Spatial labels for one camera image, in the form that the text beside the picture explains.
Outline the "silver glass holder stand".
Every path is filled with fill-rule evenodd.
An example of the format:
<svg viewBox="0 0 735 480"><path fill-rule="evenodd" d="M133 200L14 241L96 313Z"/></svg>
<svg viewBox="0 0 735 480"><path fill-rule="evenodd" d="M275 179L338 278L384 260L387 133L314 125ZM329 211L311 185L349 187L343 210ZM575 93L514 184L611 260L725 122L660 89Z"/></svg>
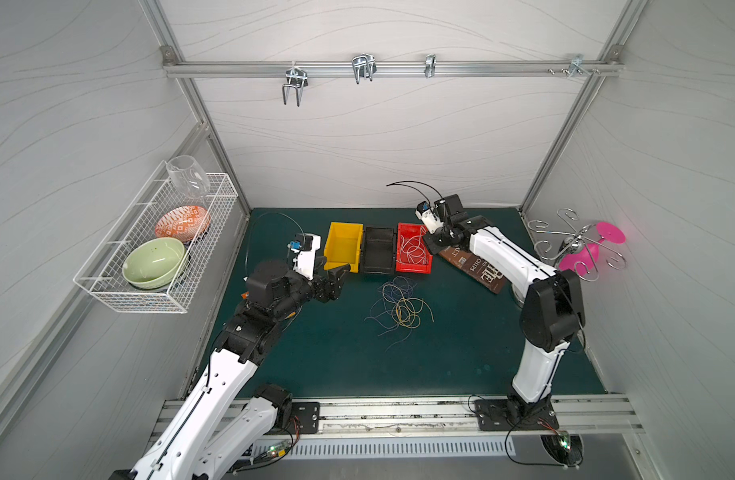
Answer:
<svg viewBox="0 0 735 480"><path fill-rule="evenodd" d="M558 270L571 270L585 282L597 281L603 264L614 270L627 267L625 256L615 248L627 241L617 226L604 221L581 225L577 212L571 208L559 208L557 217L565 222L565 230L551 229L546 221L539 219L527 222L530 232L553 235L561 240L557 249L548 239L535 242L535 251L543 263Z"/></svg>

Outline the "metal loop hook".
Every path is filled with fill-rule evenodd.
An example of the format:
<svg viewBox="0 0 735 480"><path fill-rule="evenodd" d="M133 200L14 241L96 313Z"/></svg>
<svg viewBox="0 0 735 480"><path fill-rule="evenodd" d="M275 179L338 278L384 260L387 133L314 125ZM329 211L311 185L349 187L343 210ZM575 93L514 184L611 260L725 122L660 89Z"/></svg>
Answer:
<svg viewBox="0 0 735 480"><path fill-rule="evenodd" d="M354 56L351 60L351 68L356 84L359 84L362 80L373 82L375 73L377 73L375 56L367 53Z"/></svg>

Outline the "yellow plastic bin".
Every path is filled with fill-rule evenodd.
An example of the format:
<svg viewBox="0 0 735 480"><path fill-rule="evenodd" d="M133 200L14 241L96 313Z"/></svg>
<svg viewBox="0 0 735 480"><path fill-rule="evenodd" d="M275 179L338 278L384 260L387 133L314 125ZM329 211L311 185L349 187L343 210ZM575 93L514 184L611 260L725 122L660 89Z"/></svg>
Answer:
<svg viewBox="0 0 735 480"><path fill-rule="evenodd" d="M324 269L349 265L351 273L358 273L363 233L363 224L331 222L324 248Z"/></svg>

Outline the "pink plastic wine glass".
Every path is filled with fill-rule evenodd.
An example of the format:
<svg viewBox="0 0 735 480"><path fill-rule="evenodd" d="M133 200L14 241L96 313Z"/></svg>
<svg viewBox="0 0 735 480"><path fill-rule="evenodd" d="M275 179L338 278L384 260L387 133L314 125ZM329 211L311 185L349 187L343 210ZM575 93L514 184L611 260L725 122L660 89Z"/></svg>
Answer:
<svg viewBox="0 0 735 480"><path fill-rule="evenodd" d="M601 261L613 270L623 270L627 268L627 260L613 245L625 244L625 241L625 234L613 224L587 225L563 242L565 256L559 262L559 270L571 270L585 282L599 279Z"/></svg>

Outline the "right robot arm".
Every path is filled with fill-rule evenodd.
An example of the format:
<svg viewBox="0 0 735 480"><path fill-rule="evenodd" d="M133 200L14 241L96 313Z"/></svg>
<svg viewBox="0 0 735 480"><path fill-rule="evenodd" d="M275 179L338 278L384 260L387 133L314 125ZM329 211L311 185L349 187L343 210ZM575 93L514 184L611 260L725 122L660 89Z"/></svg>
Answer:
<svg viewBox="0 0 735 480"><path fill-rule="evenodd" d="M503 274L521 302L519 325L525 348L507 399L509 421L535 414L549 405L553 378L573 337L585 326L581 278L573 270L558 270L512 242L491 220L470 216L459 196L421 202L415 216L431 254L461 247Z"/></svg>

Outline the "aluminium top rail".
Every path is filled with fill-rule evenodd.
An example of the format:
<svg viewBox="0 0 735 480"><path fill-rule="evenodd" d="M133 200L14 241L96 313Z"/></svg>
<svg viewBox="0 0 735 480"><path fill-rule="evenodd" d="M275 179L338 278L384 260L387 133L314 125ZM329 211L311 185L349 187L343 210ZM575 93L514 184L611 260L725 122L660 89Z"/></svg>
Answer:
<svg viewBox="0 0 735 480"><path fill-rule="evenodd" d="M377 73L373 79L383 78L425 78L425 58L411 61L375 60ZM437 58L437 69L433 78L529 78L550 76L547 69L561 69L569 65L570 59L557 61L451 61ZM308 74L308 79L354 80L351 61L311 61L311 62L182 62L165 65L163 70L169 78L212 79L275 79L283 80L285 72L296 66ZM625 66L619 62L585 60L585 66L597 68L599 76L617 76Z"/></svg>

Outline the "brown chips bag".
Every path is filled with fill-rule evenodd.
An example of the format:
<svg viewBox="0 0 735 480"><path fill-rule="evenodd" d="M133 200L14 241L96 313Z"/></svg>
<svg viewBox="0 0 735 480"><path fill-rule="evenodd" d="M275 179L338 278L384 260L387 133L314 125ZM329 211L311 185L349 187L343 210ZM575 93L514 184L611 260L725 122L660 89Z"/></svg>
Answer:
<svg viewBox="0 0 735 480"><path fill-rule="evenodd" d="M509 283L493 264L467 250L451 246L439 252L439 256L493 294L501 293L503 287Z"/></svg>

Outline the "aluminium rail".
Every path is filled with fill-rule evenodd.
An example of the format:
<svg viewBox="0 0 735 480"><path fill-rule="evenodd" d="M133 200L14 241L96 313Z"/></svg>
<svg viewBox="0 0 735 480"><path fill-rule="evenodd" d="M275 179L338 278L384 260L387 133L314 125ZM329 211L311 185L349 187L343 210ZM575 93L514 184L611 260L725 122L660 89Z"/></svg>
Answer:
<svg viewBox="0 0 735 480"><path fill-rule="evenodd" d="M319 432L305 439L487 436L471 411L475 396L321 398ZM570 434L643 434L623 394L555 395L559 426Z"/></svg>
<svg viewBox="0 0 735 480"><path fill-rule="evenodd" d="M375 60L377 73L373 79L383 78L425 78L425 58L411 61ZM529 78L550 76L547 69L561 69L569 65L570 59L557 61L451 61L437 58L437 69L433 78ZM308 74L308 79L354 80L351 61L311 61L311 62L182 62L165 65L163 70L169 78L212 79L275 79L283 80L285 72L296 66ZM597 68L599 76L617 76L625 66L619 62L585 60L585 66Z"/></svg>

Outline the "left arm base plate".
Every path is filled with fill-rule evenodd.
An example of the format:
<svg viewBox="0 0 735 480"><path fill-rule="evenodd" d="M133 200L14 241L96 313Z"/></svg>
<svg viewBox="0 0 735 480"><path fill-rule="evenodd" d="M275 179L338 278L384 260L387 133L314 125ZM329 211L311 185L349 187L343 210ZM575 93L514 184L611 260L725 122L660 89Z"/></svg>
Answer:
<svg viewBox="0 0 735 480"><path fill-rule="evenodd" d="M293 401L290 418L299 435L314 435L319 432L321 404L315 401Z"/></svg>

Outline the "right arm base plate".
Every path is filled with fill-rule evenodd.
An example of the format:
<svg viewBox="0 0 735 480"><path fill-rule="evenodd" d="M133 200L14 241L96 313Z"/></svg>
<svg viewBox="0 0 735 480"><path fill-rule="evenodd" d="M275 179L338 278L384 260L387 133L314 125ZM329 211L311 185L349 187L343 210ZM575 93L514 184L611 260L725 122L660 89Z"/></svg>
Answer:
<svg viewBox="0 0 735 480"><path fill-rule="evenodd" d="M519 396L505 399L477 398L471 403L479 431L559 431L559 420L547 397L539 402L525 403Z"/></svg>

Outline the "clear glass cup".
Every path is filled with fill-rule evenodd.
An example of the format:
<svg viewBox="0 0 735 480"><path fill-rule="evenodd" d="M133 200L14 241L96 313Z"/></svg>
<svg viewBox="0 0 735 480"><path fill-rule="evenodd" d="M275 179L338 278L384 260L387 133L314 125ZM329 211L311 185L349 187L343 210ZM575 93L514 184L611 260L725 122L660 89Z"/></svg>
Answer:
<svg viewBox="0 0 735 480"><path fill-rule="evenodd" d="M165 169L174 188L188 200L204 203L211 190L206 172L190 155L179 155L165 162Z"/></svg>

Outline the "red plastic bin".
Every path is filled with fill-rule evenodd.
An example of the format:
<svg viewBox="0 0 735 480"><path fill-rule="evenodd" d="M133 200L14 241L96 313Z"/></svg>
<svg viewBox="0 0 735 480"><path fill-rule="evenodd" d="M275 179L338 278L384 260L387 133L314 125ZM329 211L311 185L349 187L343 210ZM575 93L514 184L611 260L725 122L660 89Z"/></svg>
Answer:
<svg viewBox="0 0 735 480"><path fill-rule="evenodd" d="M433 269L433 256L429 254L423 235L423 224L397 224L397 253L395 271L399 273L429 274Z"/></svg>

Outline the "metal double hook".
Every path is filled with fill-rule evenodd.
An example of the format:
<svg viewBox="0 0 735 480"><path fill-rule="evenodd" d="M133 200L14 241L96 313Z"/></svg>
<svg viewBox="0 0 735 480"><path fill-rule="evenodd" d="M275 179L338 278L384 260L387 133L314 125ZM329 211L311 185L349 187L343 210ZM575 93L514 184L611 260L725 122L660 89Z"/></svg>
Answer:
<svg viewBox="0 0 735 480"><path fill-rule="evenodd" d="M291 94L294 95L295 105L301 106L303 91L308 86L308 74L303 69L296 66L285 72L285 84L281 86L282 101L287 105Z"/></svg>

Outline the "green bowl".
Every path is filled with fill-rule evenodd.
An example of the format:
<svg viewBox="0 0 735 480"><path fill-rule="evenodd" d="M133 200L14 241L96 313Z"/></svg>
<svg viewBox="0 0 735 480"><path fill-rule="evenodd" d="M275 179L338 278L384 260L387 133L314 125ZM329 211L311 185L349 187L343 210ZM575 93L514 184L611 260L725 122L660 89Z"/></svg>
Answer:
<svg viewBox="0 0 735 480"><path fill-rule="evenodd" d="M186 248L175 238L163 237L138 246L122 266L123 278L141 290L155 290L169 284L185 258Z"/></svg>

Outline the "black plastic bin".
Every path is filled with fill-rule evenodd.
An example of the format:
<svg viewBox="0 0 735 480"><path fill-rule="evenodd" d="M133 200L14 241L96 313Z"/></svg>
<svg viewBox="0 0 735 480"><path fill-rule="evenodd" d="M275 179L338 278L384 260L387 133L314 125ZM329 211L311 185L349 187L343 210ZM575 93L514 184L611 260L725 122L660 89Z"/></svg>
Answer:
<svg viewBox="0 0 735 480"><path fill-rule="evenodd" d="M393 228L366 226L361 244L360 271L364 274L395 274L397 234Z"/></svg>

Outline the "orange patterned bowl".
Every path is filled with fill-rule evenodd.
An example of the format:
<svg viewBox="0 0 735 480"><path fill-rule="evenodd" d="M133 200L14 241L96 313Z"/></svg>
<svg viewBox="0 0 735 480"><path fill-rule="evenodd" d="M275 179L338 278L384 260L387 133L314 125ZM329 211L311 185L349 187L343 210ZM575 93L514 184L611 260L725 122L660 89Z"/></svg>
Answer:
<svg viewBox="0 0 735 480"><path fill-rule="evenodd" d="M164 214L154 226L157 238L170 237L189 243L209 230L210 213L201 206L180 206Z"/></svg>

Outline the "aluminium front rail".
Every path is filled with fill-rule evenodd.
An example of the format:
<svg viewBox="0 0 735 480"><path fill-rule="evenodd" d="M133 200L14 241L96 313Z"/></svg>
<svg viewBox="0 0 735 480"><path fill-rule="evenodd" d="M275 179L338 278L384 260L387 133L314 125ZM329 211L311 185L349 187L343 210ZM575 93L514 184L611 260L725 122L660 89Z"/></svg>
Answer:
<svg viewBox="0 0 735 480"><path fill-rule="evenodd" d="M321 398L319 432L305 439L487 436L471 411L475 396ZM643 434L623 394L555 395L559 426L570 434Z"/></svg>

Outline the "small metal hook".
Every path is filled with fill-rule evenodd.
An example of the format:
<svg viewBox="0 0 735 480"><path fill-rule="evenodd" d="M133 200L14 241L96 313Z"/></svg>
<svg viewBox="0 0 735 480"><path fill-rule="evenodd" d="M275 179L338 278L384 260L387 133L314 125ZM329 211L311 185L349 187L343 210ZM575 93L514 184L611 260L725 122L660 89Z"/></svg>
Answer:
<svg viewBox="0 0 735 480"><path fill-rule="evenodd" d="M429 54L425 57L425 78L435 77L435 69L437 69L437 56Z"/></svg>

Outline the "green tabletop mat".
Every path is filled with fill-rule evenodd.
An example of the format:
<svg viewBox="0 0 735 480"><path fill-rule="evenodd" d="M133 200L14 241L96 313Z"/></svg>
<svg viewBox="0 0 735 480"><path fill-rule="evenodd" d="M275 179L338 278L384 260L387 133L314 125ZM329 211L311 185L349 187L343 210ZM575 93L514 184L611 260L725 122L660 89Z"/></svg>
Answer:
<svg viewBox="0 0 735 480"><path fill-rule="evenodd" d="M248 269L258 262L285 258L286 244L299 232L326 240L331 222L373 227L421 224L413 206L379 209L255 208L242 242L215 326L201 358L204 370L213 339L233 316L246 291ZM511 288L492 294L444 259L433 260L431 274L407 275L413 296L431 306L421 326L385 333L393 326L383 313L381 287L388 275L350 274L339 300L303 306L299 316L272 348L240 397L257 385L277 384L295 398L336 396L421 396L509 393L523 354L519 312ZM579 342L561 359L553 394L607 393Z"/></svg>

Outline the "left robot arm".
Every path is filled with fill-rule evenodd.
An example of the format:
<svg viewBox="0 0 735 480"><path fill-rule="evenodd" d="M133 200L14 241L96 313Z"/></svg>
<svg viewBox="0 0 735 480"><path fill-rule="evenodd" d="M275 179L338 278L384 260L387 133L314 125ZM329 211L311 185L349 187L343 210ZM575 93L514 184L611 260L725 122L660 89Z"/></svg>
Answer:
<svg viewBox="0 0 735 480"><path fill-rule="evenodd" d="M134 464L114 479L220 479L263 435L287 428L290 393L263 384L225 427L219 423L240 390L253 378L285 330L312 300L337 300L349 265L324 271L321 258L309 270L283 260L257 265L246 280L247 296L215 340L197 384L163 434Z"/></svg>

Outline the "metal bracket hook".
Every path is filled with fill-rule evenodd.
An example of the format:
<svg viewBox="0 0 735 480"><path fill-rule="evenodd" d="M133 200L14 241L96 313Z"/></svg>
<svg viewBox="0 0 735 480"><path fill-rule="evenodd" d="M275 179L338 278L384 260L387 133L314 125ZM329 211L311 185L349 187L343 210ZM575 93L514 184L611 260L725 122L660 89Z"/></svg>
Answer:
<svg viewBox="0 0 735 480"><path fill-rule="evenodd" d="M565 78L569 79L573 77L593 78L599 76L601 72L597 68L585 66L585 58L579 54L571 58L567 67L561 69L549 68L547 69L547 74L550 76L565 76Z"/></svg>

